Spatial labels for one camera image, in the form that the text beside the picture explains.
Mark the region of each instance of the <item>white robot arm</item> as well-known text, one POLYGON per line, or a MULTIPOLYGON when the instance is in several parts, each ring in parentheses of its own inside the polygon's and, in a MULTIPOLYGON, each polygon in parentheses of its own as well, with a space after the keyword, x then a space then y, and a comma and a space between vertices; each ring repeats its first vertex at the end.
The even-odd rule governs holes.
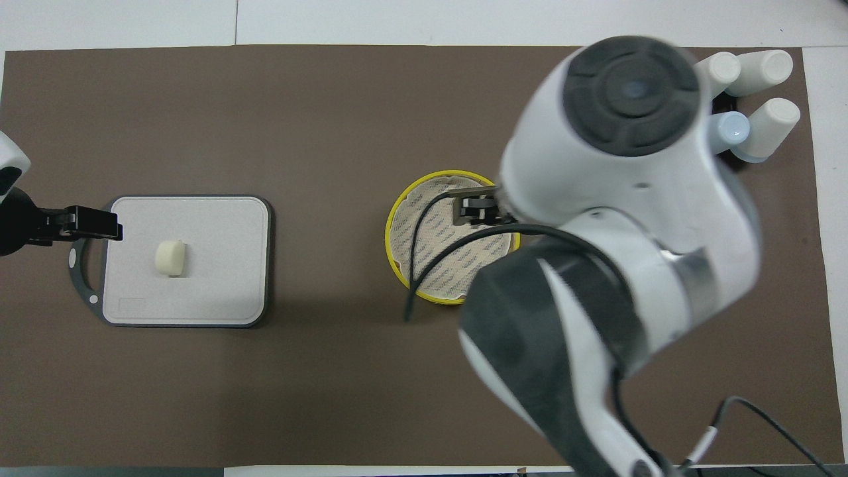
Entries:
POLYGON ((580 49, 541 84, 504 152, 499 206, 594 249, 546 238, 484 267, 460 340, 579 474, 679 474, 606 410, 605 392, 759 272, 755 209, 711 153, 712 96, 693 64, 641 36, 580 49))

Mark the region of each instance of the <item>black cable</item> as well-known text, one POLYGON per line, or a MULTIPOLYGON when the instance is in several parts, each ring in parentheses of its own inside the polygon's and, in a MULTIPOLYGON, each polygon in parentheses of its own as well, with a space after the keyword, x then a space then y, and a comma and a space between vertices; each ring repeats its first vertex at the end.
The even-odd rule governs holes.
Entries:
MULTIPOLYGON (((807 450, 807 448, 804 447, 803 444, 801 444, 795 437, 793 437, 792 434, 790 434, 789 431, 786 430, 786 428, 784 426, 780 425, 780 423, 775 421, 765 411, 763 411, 762 409, 760 409, 759 407, 754 405, 754 403, 752 403, 751 401, 748 401, 747 399, 745 399, 743 397, 730 396, 727 399, 725 399, 724 401, 722 401, 722 403, 719 404, 718 408, 716 409, 716 414, 712 418, 712 422, 710 423, 711 427, 716 428, 716 430, 718 430, 718 426, 721 425, 722 421, 724 420, 724 415, 727 413, 728 407, 731 404, 733 404, 734 402, 738 402, 739 404, 742 404, 743 406, 747 407, 752 412, 754 412, 756 415, 760 416, 767 423, 769 423, 787 441, 789 441, 790 444, 792 444, 796 449, 801 451, 801 453, 804 454, 804 457, 809 459, 810 462, 814 463, 816 465, 816 467, 818 467, 825 475, 827 475, 828 477, 835 477, 834 473, 831 472, 827 467, 825 467, 824 463, 822 463, 822 461, 819 460, 818 457, 813 455, 812 452, 807 450)), ((690 465, 692 465, 692 462, 689 461, 688 459, 686 459, 686 461, 684 461, 683 464, 680 465, 679 469, 685 470, 690 465)))
POLYGON ((623 380, 624 375, 622 372, 618 368, 614 369, 612 371, 612 406, 616 409, 616 415, 618 416, 618 420, 622 422, 624 429, 636 440, 636 443, 642 447, 642 450, 644 450, 651 459, 656 461, 657 452, 650 446, 650 444, 648 444, 648 441, 642 433, 636 429, 636 426, 633 425, 627 411, 624 410, 624 401, 622 400, 623 380))
POLYGON ((418 243, 418 230, 421 228, 421 224, 424 222, 424 217, 427 216, 427 213, 432 209, 432 207, 439 202, 439 200, 447 199, 449 194, 447 192, 442 192, 430 199, 430 202, 424 206, 424 210, 418 216, 418 222, 416 222, 416 227, 412 231, 412 243, 410 244, 410 286, 412 285, 412 279, 415 278, 416 275, 416 244, 418 243))
POLYGON ((421 287, 421 282, 424 281, 424 278, 432 272, 433 268, 438 265, 438 263, 444 260, 445 257, 457 251, 458 249, 474 242, 475 240, 485 239, 486 237, 491 237, 493 235, 500 235, 502 233, 523 233, 525 235, 547 235, 554 239, 559 239, 569 245, 576 246, 583 251, 591 254, 599 261, 603 262, 607 265, 612 273, 616 275, 619 280, 619 283, 624 287, 625 292, 628 296, 630 296, 630 290, 627 286, 627 281, 622 275, 621 271, 618 269, 615 262, 612 261, 608 256, 604 254, 598 247, 594 246, 590 242, 587 242, 583 238, 574 235, 573 233, 565 232, 558 228, 548 227, 546 225, 537 225, 537 224, 528 224, 528 223, 511 223, 504 225, 496 225, 491 228, 486 228, 483 230, 478 230, 474 233, 469 233, 463 238, 455 241, 454 243, 448 245, 444 250, 439 252, 438 255, 433 257, 430 263, 424 267, 424 270, 421 271, 421 275, 418 278, 410 280, 410 290, 406 295, 406 307, 404 309, 404 321, 408 322, 412 318, 412 308, 415 305, 415 297, 416 291, 421 287))

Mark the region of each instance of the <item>brown table surface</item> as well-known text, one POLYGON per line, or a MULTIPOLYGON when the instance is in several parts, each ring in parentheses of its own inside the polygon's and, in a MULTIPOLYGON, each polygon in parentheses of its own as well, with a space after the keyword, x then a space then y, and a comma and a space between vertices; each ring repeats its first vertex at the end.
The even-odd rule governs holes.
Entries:
MULTIPOLYGON (((37 204, 256 194, 276 236, 273 305, 247 330, 113 328, 75 294, 66 244, 2 258, 0 466, 561 464, 466 363, 459 308, 421 301, 402 324, 382 241, 418 177, 495 177, 527 99, 571 51, 7 53, 0 129, 33 161, 20 186, 37 204)), ((768 162, 740 173, 762 216, 760 282, 625 386, 673 460, 731 394, 842 460, 804 69, 789 51, 792 77, 739 105, 783 96, 803 112, 768 162)), ((705 462, 803 457, 734 409, 705 462)))

